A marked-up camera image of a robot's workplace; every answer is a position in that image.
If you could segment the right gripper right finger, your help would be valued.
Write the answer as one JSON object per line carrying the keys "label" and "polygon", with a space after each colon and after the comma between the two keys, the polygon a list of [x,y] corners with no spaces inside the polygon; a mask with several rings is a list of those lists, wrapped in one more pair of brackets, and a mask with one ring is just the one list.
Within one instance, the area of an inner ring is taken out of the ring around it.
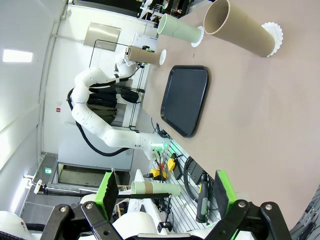
{"label": "right gripper right finger", "polygon": [[206,240],[234,240],[240,231],[251,233],[255,240],[290,240],[292,237],[277,203],[267,201],[256,206],[240,199],[224,170],[215,172],[213,194],[220,220]]}

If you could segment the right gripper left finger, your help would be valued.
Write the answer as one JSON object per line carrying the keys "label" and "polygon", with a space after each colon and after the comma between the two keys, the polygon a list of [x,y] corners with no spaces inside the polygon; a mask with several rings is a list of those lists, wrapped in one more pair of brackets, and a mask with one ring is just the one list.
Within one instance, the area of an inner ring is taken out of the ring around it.
{"label": "right gripper left finger", "polygon": [[72,208],[54,207],[46,223],[47,240],[78,240],[91,232],[96,240],[119,240],[120,234],[110,220],[119,195],[115,172],[107,172],[93,200]]}

